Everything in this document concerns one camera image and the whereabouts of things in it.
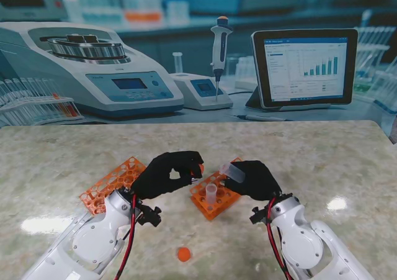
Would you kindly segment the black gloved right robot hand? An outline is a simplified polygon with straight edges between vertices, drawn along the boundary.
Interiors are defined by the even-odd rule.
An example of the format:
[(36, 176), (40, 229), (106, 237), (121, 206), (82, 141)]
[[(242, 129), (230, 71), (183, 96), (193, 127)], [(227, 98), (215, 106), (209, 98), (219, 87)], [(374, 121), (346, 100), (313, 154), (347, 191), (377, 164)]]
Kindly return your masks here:
[(282, 194), (278, 182), (262, 162), (258, 160), (239, 161), (232, 165), (245, 173), (245, 179), (238, 183), (227, 177), (224, 185), (229, 190), (241, 196), (249, 196), (256, 201), (270, 201), (273, 197)]

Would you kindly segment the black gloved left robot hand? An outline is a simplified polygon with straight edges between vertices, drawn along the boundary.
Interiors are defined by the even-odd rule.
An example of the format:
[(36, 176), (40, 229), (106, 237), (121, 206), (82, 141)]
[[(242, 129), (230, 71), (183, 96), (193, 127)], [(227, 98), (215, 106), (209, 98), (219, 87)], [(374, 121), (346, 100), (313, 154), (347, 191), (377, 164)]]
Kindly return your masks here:
[(200, 179), (202, 164), (197, 151), (165, 152), (151, 161), (130, 190), (141, 200), (174, 192), (191, 185), (193, 179)]

